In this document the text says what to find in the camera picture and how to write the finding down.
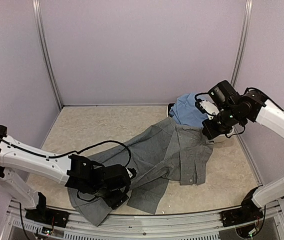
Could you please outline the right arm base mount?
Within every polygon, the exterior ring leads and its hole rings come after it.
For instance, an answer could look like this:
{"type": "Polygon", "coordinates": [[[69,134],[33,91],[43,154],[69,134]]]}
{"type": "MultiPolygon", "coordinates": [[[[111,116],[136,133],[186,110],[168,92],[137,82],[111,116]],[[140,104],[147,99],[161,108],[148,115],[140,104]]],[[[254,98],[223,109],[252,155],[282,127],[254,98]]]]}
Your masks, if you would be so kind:
{"type": "Polygon", "coordinates": [[[221,212],[223,227],[241,225],[263,217],[264,214],[260,208],[239,207],[221,212]]]}

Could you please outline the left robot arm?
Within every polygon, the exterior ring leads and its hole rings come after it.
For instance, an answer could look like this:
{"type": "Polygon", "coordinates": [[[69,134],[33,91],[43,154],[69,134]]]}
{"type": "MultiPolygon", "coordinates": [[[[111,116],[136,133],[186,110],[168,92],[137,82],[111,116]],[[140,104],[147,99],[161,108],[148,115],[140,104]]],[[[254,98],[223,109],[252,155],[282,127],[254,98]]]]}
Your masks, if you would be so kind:
{"type": "Polygon", "coordinates": [[[33,190],[14,170],[47,178],[74,189],[77,195],[89,194],[92,197],[86,199],[87,203],[103,199],[112,209],[122,205],[136,170],[127,163],[105,165],[81,153],[83,150],[56,154],[31,147],[9,136],[7,128],[0,125],[0,185],[43,223],[52,217],[45,196],[33,190]]]}

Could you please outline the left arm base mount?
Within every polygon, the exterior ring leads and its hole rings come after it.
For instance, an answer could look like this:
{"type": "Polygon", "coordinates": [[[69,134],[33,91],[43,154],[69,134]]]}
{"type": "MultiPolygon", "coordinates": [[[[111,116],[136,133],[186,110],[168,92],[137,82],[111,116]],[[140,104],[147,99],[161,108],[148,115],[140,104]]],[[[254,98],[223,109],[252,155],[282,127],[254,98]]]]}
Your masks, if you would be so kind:
{"type": "Polygon", "coordinates": [[[50,225],[52,227],[66,228],[69,212],[52,208],[45,208],[44,210],[27,209],[25,217],[28,220],[50,225]]]}

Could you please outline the grey long sleeve shirt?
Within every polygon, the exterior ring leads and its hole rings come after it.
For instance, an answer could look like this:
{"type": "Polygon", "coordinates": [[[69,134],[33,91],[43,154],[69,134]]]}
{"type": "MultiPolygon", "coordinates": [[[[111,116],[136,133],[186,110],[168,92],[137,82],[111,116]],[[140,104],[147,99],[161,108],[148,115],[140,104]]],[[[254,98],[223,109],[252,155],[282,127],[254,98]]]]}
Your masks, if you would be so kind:
{"type": "Polygon", "coordinates": [[[214,143],[201,128],[179,125],[171,118],[148,127],[125,143],[131,150],[116,146],[88,158],[105,166],[128,163],[137,176],[131,181],[129,207],[149,214],[156,212],[169,181],[180,185],[201,185],[206,179],[206,164],[214,143]]]}

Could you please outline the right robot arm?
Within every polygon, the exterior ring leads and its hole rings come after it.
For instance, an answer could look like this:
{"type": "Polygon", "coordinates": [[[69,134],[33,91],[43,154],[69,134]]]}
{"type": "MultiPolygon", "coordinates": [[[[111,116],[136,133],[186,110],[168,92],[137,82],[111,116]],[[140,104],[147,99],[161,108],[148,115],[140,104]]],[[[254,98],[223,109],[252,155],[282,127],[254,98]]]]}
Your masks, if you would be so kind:
{"type": "MultiPolygon", "coordinates": [[[[230,138],[235,125],[245,127],[248,122],[258,123],[284,139],[284,109],[261,90],[249,87],[239,94],[224,80],[206,94],[211,101],[195,95],[195,106],[208,115],[202,122],[202,133],[209,140],[220,135],[230,138]]],[[[262,207],[281,198],[284,198],[284,176],[251,190],[243,199],[237,217],[242,222],[248,222],[262,207]]]]}

